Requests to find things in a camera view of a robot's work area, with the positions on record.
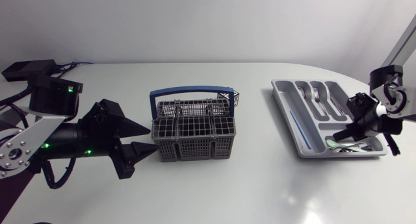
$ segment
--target metal bracket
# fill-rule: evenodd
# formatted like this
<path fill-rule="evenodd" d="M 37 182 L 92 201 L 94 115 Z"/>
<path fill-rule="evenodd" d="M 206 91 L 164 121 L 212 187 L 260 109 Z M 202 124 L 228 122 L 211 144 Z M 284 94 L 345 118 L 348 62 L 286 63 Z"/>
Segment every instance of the metal bracket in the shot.
<path fill-rule="evenodd" d="M 28 108 L 21 109 L 37 116 L 37 121 L 27 129 L 15 129 L 17 133 L 1 132 L 2 135 L 8 134 L 12 137 L 0 145 L 0 179 L 26 169 L 30 165 L 30 157 L 67 117 L 39 113 Z"/>

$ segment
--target spoon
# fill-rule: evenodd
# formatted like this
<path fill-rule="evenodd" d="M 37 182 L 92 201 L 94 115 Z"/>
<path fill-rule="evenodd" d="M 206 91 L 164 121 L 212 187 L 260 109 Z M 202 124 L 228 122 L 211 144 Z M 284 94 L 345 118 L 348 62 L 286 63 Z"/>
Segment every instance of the spoon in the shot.
<path fill-rule="evenodd" d="M 360 149 L 358 147 L 352 147 L 352 146 L 345 146 L 341 145 L 333 140 L 326 140 L 326 144 L 331 147 L 332 149 L 342 148 L 342 149 L 349 149 L 353 150 L 355 152 L 366 152 L 366 150 Z"/>

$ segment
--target black control box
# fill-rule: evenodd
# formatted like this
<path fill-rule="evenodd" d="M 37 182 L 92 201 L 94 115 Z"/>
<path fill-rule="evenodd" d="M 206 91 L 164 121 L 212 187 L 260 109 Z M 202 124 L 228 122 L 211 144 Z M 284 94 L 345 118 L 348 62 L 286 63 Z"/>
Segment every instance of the black control box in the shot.
<path fill-rule="evenodd" d="M 57 64 L 53 59 L 15 62 L 1 74 L 10 81 L 27 81 L 30 73 L 47 75 Z"/>

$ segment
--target fork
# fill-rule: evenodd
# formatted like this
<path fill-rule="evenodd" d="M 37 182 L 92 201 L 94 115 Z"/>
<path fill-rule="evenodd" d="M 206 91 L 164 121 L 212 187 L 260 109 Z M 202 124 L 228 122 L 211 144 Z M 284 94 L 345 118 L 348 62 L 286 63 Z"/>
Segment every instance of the fork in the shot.
<path fill-rule="evenodd" d="M 315 101 L 318 103 L 318 106 L 324 112 L 325 115 L 328 115 L 328 111 L 325 109 L 325 106 L 320 102 L 320 97 L 317 88 L 313 88 L 313 96 L 315 97 Z"/>

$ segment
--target white wall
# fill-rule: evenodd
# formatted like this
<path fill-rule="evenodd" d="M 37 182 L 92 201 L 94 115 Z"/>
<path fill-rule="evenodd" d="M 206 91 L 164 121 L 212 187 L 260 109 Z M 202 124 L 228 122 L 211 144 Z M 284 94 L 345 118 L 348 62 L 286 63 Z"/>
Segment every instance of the white wall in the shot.
<path fill-rule="evenodd" d="M 414 1 L 0 0 L 0 69 L 43 58 L 294 62 L 366 82 Z"/>

